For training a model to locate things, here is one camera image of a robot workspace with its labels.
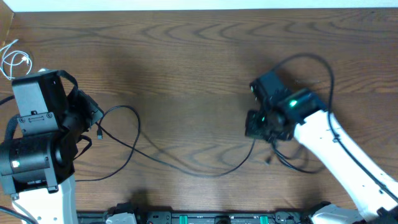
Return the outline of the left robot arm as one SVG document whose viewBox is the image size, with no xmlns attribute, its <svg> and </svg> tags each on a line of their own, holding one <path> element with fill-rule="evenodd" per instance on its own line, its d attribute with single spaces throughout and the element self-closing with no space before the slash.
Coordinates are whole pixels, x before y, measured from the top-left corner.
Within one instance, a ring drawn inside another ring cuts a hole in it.
<svg viewBox="0 0 398 224">
<path fill-rule="evenodd" d="M 12 81 L 19 115 L 1 143 L 1 185 L 24 223 L 77 223 L 77 143 L 103 117 L 98 104 L 64 70 Z"/>
</svg>

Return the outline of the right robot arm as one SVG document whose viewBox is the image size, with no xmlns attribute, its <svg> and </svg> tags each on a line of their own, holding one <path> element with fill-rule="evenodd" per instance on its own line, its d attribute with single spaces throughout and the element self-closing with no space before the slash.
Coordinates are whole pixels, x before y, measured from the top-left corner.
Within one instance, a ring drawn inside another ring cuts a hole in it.
<svg viewBox="0 0 398 224">
<path fill-rule="evenodd" d="M 295 139 L 311 151 L 346 190 L 356 209 L 326 203 L 307 223 L 397 223 L 397 181 L 384 172 L 341 127 L 312 91 L 291 92 L 275 72 L 250 83 L 260 102 L 248 111 L 245 135 L 268 142 Z"/>
</svg>

